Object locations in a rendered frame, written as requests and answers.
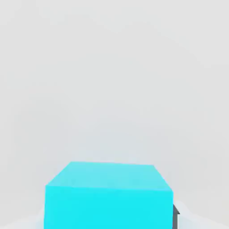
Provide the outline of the small cyan cube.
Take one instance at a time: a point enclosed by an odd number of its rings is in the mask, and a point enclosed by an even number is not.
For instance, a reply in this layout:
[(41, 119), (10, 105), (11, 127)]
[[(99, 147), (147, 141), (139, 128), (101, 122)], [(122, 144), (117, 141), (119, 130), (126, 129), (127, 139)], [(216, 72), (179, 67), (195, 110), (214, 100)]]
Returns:
[(173, 202), (153, 165), (71, 162), (45, 187), (44, 229), (172, 229)]

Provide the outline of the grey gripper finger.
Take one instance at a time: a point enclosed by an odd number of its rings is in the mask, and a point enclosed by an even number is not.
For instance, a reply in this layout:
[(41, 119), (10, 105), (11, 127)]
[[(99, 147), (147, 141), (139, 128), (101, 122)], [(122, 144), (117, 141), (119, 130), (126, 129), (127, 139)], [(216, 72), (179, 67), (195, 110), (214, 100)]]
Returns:
[(174, 204), (173, 229), (192, 229), (191, 212), (185, 205)]

